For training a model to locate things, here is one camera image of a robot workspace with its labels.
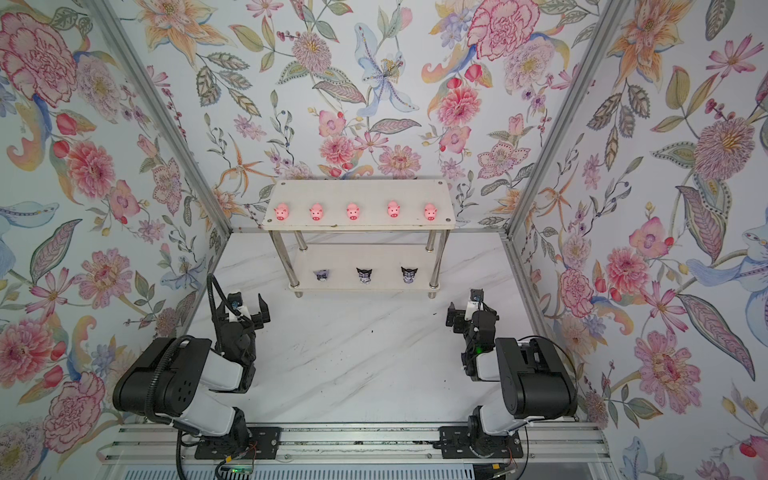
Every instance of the white shelf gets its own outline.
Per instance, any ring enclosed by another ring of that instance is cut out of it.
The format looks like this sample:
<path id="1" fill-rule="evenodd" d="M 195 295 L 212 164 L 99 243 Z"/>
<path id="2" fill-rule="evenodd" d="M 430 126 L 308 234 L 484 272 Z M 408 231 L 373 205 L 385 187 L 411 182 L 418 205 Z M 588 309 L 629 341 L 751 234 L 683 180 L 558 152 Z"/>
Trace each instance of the white shelf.
<path id="1" fill-rule="evenodd" d="M 402 281 L 401 266 L 419 269 L 413 283 Z M 311 243 L 293 258 L 299 286 L 291 290 L 435 292 L 438 289 L 429 287 L 434 267 L 435 252 L 424 245 Z M 373 269 L 371 283 L 359 280 L 358 268 Z M 328 280 L 318 281 L 315 270 L 328 270 Z"/>
<path id="2" fill-rule="evenodd" d="M 400 214 L 391 218 L 387 204 L 394 200 Z M 275 218 L 275 207 L 286 204 L 285 220 Z M 323 206 L 323 218 L 310 217 L 310 207 Z M 357 204 L 360 218 L 350 220 L 346 207 Z M 437 217 L 424 218 L 424 207 L 437 207 Z M 451 195 L 443 180 L 280 180 L 272 190 L 264 230 L 404 231 L 453 230 L 456 219 Z"/>

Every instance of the pink pig toy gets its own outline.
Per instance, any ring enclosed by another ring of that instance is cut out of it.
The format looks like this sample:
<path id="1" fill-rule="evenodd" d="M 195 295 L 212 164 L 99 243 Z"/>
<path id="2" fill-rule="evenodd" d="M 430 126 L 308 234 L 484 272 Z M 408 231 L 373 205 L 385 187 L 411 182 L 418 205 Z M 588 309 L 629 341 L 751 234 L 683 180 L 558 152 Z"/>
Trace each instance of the pink pig toy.
<path id="1" fill-rule="evenodd" d="M 278 220 L 285 220 L 288 218 L 288 206 L 285 204 L 280 204 L 275 209 L 275 217 L 277 217 Z"/>
<path id="2" fill-rule="evenodd" d="M 348 216 L 350 220 L 357 220 L 357 217 L 360 216 L 360 207 L 355 204 L 347 205 L 346 216 Z"/>
<path id="3" fill-rule="evenodd" d="M 427 204 L 427 206 L 424 207 L 424 217 L 426 217 L 427 220 L 434 220 L 435 217 L 437 217 L 437 207 L 432 204 Z"/>
<path id="4" fill-rule="evenodd" d="M 397 216 L 400 214 L 400 206 L 397 204 L 397 202 L 392 200 L 386 206 L 386 213 L 392 218 L 397 218 Z"/>
<path id="5" fill-rule="evenodd" d="M 312 205 L 312 208 L 310 208 L 310 216 L 312 217 L 312 220 L 315 221 L 323 218 L 323 206 L 320 204 Z"/>

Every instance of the white marble surface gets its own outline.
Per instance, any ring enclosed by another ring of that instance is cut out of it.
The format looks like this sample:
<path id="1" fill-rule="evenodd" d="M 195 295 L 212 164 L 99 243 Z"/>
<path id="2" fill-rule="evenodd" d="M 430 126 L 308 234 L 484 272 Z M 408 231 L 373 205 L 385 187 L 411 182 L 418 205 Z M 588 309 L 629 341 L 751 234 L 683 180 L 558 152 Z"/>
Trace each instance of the white marble surface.
<path id="1" fill-rule="evenodd" d="M 283 234 L 291 255 L 293 235 Z M 334 243 L 426 243 L 425 233 L 305 235 Z M 498 311 L 497 336 L 532 333 L 498 233 L 454 233 L 442 261 L 441 290 L 424 293 L 305 293 L 297 299 L 270 238 L 235 233 L 216 270 L 224 292 L 257 293 L 272 322 L 257 331 L 256 377 L 244 395 L 216 394 L 249 422 L 452 422 L 498 384 L 473 382 L 462 370 L 462 336 L 445 326 L 451 302 L 465 308 L 470 288 L 485 290 Z M 214 337 L 207 301 L 189 334 Z"/>

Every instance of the wall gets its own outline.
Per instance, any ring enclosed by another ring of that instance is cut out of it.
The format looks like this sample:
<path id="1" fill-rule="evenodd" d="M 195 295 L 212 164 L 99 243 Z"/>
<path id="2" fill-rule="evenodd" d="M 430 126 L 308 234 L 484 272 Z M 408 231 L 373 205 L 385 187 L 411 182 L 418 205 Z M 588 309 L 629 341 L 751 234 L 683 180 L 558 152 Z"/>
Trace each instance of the wall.
<path id="1" fill-rule="evenodd" d="M 0 8 L 0 478 L 92 478 L 226 239 L 84 8 Z"/>
<path id="2" fill-rule="evenodd" d="M 501 227 L 601 8 L 598 0 L 111 4 L 154 66 L 222 208 L 248 230 L 278 178 L 445 178 L 463 227 Z"/>
<path id="3" fill-rule="evenodd" d="M 767 15 L 633 2 L 515 231 L 627 480 L 768 478 Z"/>

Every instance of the pig face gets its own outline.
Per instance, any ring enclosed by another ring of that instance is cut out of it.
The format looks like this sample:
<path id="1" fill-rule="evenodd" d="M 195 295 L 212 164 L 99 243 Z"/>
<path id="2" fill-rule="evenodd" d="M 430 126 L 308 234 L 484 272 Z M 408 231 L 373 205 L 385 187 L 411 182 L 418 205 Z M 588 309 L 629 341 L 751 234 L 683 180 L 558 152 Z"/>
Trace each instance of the pig face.
<path id="1" fill-rule="evenodd" d="M 432 204 L 427 204 L 427 206 L 424 207 L 424 217 L 427 220 L 434 220 L 435 217 L 437 217 L 437 207 Z"/>
<path id="2" fill-rule="evenodd" d="M 360 216 L 360 207 L 355 204 L 347 205 L 346 216 L 348 216 L 350 220 L 357 220 L 357 218 Z"/>
<path id="3" fill-rule="evenodd" d="M 397 218 L 397 216 L 400 215 L 400 206 L 397 202 L 392 200 L 386 206 L 386 213 L 392 218 Z"/>
<path id="4" fill-rule="evenodd" d="M 288 218 L 288 206 L 285 204 L 280 204 L 275 209 L 275 217 L 277 217 L 278 220 L 285 220 Z"/>
<path id="5" fill-rule="evenodd" d="M 323 218 L 323 207 L 320 204 L 312 205 L 312 208 L 310 208 L 310 216 L 312 217 L 312 220 L 315 221 Z"/>

